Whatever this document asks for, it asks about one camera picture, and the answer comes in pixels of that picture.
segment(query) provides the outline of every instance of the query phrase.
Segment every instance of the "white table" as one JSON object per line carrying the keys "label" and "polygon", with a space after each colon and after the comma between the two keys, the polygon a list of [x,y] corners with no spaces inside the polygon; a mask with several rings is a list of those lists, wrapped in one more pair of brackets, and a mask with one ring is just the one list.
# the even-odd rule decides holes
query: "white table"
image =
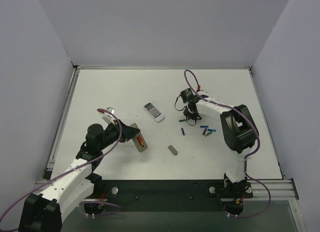
{"label": "white table", "polygon": [[[248,162],[248,173],[259,179],[282,179],[248,70],[193,72],[201,88],[212,98],[225,104],[248,106],[261,139],[261,149]],[[193,77],[188,77],[195,86]],[[96,109],[113,107],[123,123],[138,125],[148,149],[139,153],[132,141],[120,143],[95,170],[103,179],[222,179],[232,156],[224,142],[221,123],[205,116],[194,127],[179,123],[184,116],[175,110],[174,103],[187,87],[181,69],[80,70],[52,175],[65,171],[74,159],[88,126],[94,123],[107,126]],[[164,121],[157,124],[144,111],[148,102],[165,115]],[[177,107],[182,106],[179,100]],[[204,137],[200,125],[209,125],[216,132]],[[178,156],[167,149],[169,145],[178,151]]]}

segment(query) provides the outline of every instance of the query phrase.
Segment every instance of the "remote control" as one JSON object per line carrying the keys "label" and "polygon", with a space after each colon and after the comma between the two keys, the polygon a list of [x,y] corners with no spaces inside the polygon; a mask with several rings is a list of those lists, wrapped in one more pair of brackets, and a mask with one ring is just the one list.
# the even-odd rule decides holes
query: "remote control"
{"label": "remote control", "polygon": [[152,103],[145,104],[143,108],[157,123],[164,120],[164,115]]}

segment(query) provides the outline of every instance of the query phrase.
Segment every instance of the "blue battery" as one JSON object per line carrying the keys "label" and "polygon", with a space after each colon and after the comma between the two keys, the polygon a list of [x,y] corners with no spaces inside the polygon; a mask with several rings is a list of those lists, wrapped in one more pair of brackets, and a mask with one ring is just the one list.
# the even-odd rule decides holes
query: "blue battery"
{"label": "blue battery", "polygon": [[205,135],[205,134],[206,134],[206,131],[207,131],[207,128],[204,129],[202,135]]}

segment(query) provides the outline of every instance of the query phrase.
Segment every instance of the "gray floor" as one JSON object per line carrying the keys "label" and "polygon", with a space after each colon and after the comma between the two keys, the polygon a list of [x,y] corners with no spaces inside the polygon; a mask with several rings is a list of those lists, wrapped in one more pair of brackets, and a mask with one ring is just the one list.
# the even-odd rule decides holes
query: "gray floor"
{"label": "gray floor", "polygon": [[[244,213],[264,208],[266,202],[246,202]],[[289,202],[273,201],[267,212],[254,218],[227,218],[224,212],[122,212],[91,219],[75,209],[65,220],[62,231],[293,231],[297,228]]]}

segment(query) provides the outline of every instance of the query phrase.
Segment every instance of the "gray device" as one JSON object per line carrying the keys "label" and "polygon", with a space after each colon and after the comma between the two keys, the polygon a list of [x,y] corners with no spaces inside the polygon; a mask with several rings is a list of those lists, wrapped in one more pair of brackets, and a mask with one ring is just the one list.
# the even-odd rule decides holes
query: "gray device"
{"label": "gray device", "polygon": [[152,103],[145,104],[143,108],[157,123],[164,120],[164,115]]}

